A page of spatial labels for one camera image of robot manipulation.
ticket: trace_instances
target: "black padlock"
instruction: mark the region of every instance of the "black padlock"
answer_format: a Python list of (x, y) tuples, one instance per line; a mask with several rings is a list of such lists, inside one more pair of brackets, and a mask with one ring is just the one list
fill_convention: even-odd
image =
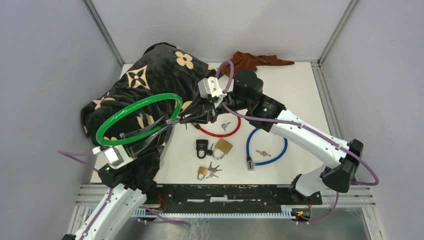
[[(197, 151), (197, 157), (199, 159), (204, 159), (206, 157), (206, 151), (208, 150), (208, 144), (209, 141), (206, 139), (197, 139), (196, 140), (196, 151)], [(199, 155), (200, 151), (204, 151), (203, 156)]]

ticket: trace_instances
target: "small key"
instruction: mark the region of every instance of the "small key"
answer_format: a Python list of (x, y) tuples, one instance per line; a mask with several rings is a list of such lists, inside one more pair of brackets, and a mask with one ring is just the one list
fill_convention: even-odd
[(214, 144), (212, 143), (212, 146), (210, 146), (209, 150), (206, 151), (206, 155), (212, 156), (212, 149), (214, 149)]
[(223, 123), (223, 124), (221, 124), (221, 128), (223, 128), (224, 129), (224, 131), (226, 132), (227, 131), (227, 127), (228, 127), (228, 125), (230, 125), (230, 121), (229, 122), (227, 122), (227, 123)]
[(209, 170), (209, 172), (214, 174), (216, 172), (222, 171), (222, 169), (217, 169), (218, 167), (219, 167), (219, 165), (216, 166), (216, 167), (212, 167), (212, 162), (210, 162), (210, 165), (207, 169)]
[(207, 177), (206, 177), (206, 179), (208, 179), (208, 178), (212, 178), (212, 177), (217, 177), (217, 178), (219, 178), (219, 176), (217, 176), (217, 175), (215, 175), (213, 172), (211, 172), (211, 173), (209, 174), (209, 176), (207, 176)]
[(260, 155), (262, 155), (262, 156), (268, 156), (268, 157), (271, 157), (271, 155), (269, 155), (266, 151), (259, 151), (259, 150), (256, 150), (256, 152), (258, 152)]

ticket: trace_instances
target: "white wall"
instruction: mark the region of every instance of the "white wall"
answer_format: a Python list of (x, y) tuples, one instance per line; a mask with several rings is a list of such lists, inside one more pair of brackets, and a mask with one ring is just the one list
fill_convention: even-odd
[(0, 1), (0, 239), (58, 240), (88, 171), (80, 109), (119, 67), (81, 0)]
[[(387, 239), (423, 239), (424, 1), (361, 1), (323, 71), (347, 139), (380, 177)], [(364, 169), (359, 176), (371, 180)]]
[(236, 51), (318, 59), (349, 0), (93, 0), (126, 63), (168, 42), (206, 62)]

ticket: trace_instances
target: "white table surface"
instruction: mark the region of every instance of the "white table surface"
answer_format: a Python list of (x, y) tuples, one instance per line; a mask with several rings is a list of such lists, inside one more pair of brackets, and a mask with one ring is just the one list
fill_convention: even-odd
[[(217, 68), (219, 63), (211, 63)], [(125, 72), (131, 64), (123, 67)], [(309, 62), (296, 62), (289, 66), (259, 66), (257, 76), (263, 80), (263, 93), (283, 103), (294, 114), (312, 124), (313, 126), (329, 133), (326, 117), (318, 93), (314, 74)], [(220, 86), (225, 87), (228, 77), (219, 80)], [(246, 120), (241, 120), (239, 131), (225, 140), (233, 144), (230, 153), (222, 160), (215, 160), (211, 156), (199, 159), (196, 156), (196, 140), (207, 139), (209, 146), (219, 138), (208, 136), (195, 129), (191, 124), (186, 130), (184, 125), (177, 124), (173, 134), (161, 156), (160, 170), (154, 180), (158, 184), (290, 184), (298, 174), (308, 173), (322, 162), (314, 155), (292, 142), (279, 160), (255, 166), (254, 171), (247, 171), (246, 167), (246, 141), (254, 129)], [(204, 125), (203, 128), (217, 134), (225, 133), (221, 128), (222, 123), (231, 122), (227, 132), (231, 132), (237, 125), (237, 117), (223, 114), (216, 123)], [(254, 162), (262, 162), (277, 156), (284, 147), (282, 137), (263, 130), (257, 131), (250, 141), (250, 156)], [(259, 151), (266, 151), (272, 157), (261, 156)], [(203, 181), (197, 179), (200, 166), (208, 167), (220, 165), (216, 175)], [(101, 168), (106, 164), (103, 154), (97, 157), (95, 167)], [(91, 177), (92, 183), (101, 183), (97, 173)]]

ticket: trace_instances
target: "red cable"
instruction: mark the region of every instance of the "red cable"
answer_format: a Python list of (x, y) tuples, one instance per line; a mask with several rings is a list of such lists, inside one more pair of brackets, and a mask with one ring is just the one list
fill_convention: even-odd
[(238, 121), (238, 123), (237, 123), (237, 127), (234, 129), (234, 131), (232, 131), (232, 132), (230, 132), (230, 133), (227, 133), (227, 134), (216, 134), (216, 133), (212, 133), (212, 132), (206, 131), (206, 130), (205, 130), (205, 129), (203, 129), (201, 126), (199, 126), (199, 128), (198, 128), (198, 129), (199, 129), (200, 131), (204, 132), (205, 134), (207, 134), (207, 135), (209, 135), (209, 136), (212, 136), (212, 137), (216, 137), (216, 138), (226, 138), (226, 137), (229, 137), (229, 136), (231, 136), (231, 135), (235, 134), (235, 133), (239, 130), (240, 126), (242, 125), (242, 119), (241, 119), (239, 116), (237, 116), (237, 121)]

